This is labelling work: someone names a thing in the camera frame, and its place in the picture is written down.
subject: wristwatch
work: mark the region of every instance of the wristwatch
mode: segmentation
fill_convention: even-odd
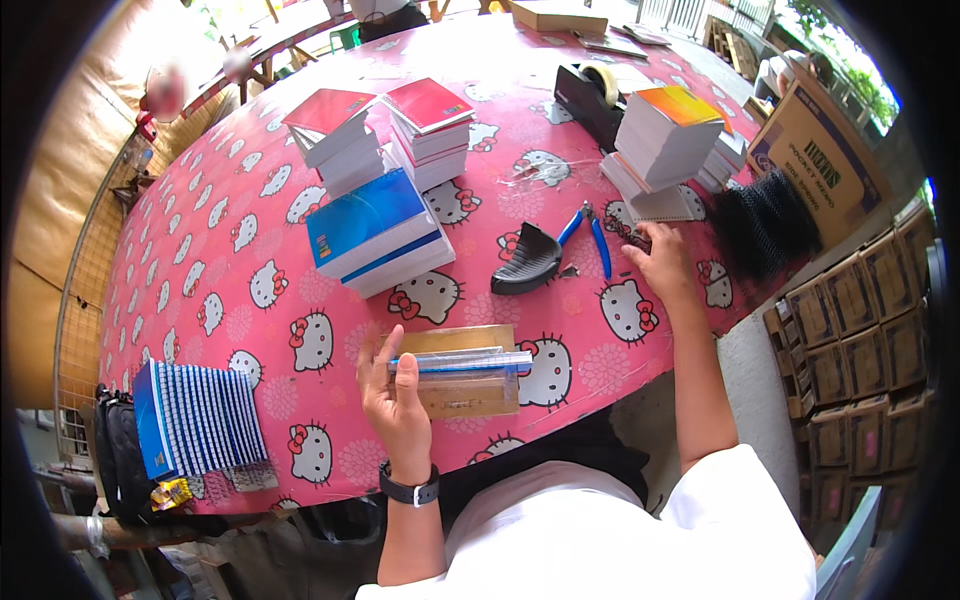
[[[430,479],[420,486],[404,486],[398,484],[390,478],[390,459],[380,463],[380,490],[403,504],[413,504],[414,508],[419,508],[424,504],[429,504],[440,495],[440,472],[436,465],[430,466]]]

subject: wire cutter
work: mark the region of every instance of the wire cutter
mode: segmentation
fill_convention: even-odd
[[[593,211],[593,204],[589,201],[584,200],[584,205],[580,207],[580,210],[578,210],[577,213],[573,215],[573,218],[570,219],[570,222],[566,224],[564,230],[560,232],[557,242],[559,242],[561,246],[566,244],[566,240],[570,239],[573,232],[576,231],[584,221],[590,223],[590,229],[593,231],[593,241],[597,244],[597,250],[600,252],[600,261],[603,262],[603,275],[606,279],[610,279],[612,275],[610,250],[607,248],[607,240],[603,236],[603,228],[600,226],[600,220],[597,219],[596,213]]]

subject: table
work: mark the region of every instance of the table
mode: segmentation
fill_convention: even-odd
[[[740,107],[690,64],[667,48],[649,51],[641,71],[687,85],[748,139],[756,135]],[[596,143],[553,102],[557,64],[587,55],[571,36],[530,31],[508,14],[379,39],[324,57],[240,107],[145,194],[123,226],[112,265],[101,380],[129,389],[148,355],[247,371],[271,459],[208,473],[194,482],[191,510],[245,513],[374,491],[384,451],[361,411],[353,367],[374,327],[514,324],[519,346],[536,352],[521,379],[518,415],[433,423],[441,471],[557,430],[672,368],[670,322],[613,233],[611,281],[581,228],[563,263],[575,264],[579,276],[519,297],[490,292],[490,275],[510,258],[524,220],[559,233],[584,199],[614,218],[621,214],[616,189],[599,171]],[[404,284],[403,298],[388,291],[360,300],[314,269],[303,217],[325,202],[324,191],[280,119],[321,85],[385,91],[427,75],[469,98],[479,119],[467,173],[425,194],[440,209],[457,260]],[[368,123],[386,142],[386,108],[375,108]],[[565,164],[515,177],[527,160],[550,156]],[[693,182],[686,191],[706,196]],[[784,282],[757,289],[731,281],[708,225],[677,227],[718,335]],[[267,487],[275,477],[278,486]]]
[[[251,30],[251,33],[258,36],[258,39],[249,48],[252,59],[250,78],[258,80],[264,87],[270,87],[274,83],[274,55],[292,48],[302,53],[305,59],[316,61],[314,57],[303,52],[297,44],[309,37],[353,20],[352,12],[331,17],[326,5],[320,0],[298,2],[281,9],[279,12],[275,12],[273,6],[269,3],[268,7],[273,18],[279,20],[266,27]],[[256,72],[256,67],[260,65],[263,65],[263,74]],[[221,69],[212,80],[201,87],[200,91],[187,101],[186,106],[180,111],[180,116],[184,119],[187,118],[229,84],[227,76]],[[240,103],[244,104],[247,101],[246,81],[240,86],[240,92]]]

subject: white shirt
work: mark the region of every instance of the white shirt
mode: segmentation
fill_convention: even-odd
[[[367,20],[367,17],[375,12],[383,13],[382,15],[377,14],[377,17],[397,12],[405,7],[410,0],[349,0],[349,2],[353,9],[353,16],[356,17],[357,21],[363,23]],[[324,4],[326,4],[330,16],[343,14],[344,12],[344,0],[324,0]]]
[[[810,68],[810,59],[799,50],[787,50],[783,55],[799,62],[804,66],[804,69]],[[797,78],[793,73],[793,67],[781,56],[770,57],[760,62],[760,77],[762,77],[763,82],[769,85],[770,89],[774,90],[777,94],[780,94],[780,91],[777,89],[777,76],[780,73],[782,73],[790,83],[793,83],[793,80]]]
[[[544,463],[478,493],[447,537],[446,559],[438,577],[363,586],[356,598],[791,600],[816,592],[804,535],[745,444],[694,465],[660,519],[607,473]]]

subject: chair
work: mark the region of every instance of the chair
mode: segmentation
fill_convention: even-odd
[[[851,597],[867,548],[874,538],[879,504],[880,486],[870,486],[840,539],[817,569],[816,600]]]
[[[340,39],[340,45],[344,50],[349,50],[360,45],[360,23],[353,21],[345,27],[338,27],[330,31],[330,54],[333,54],[333,38]]]

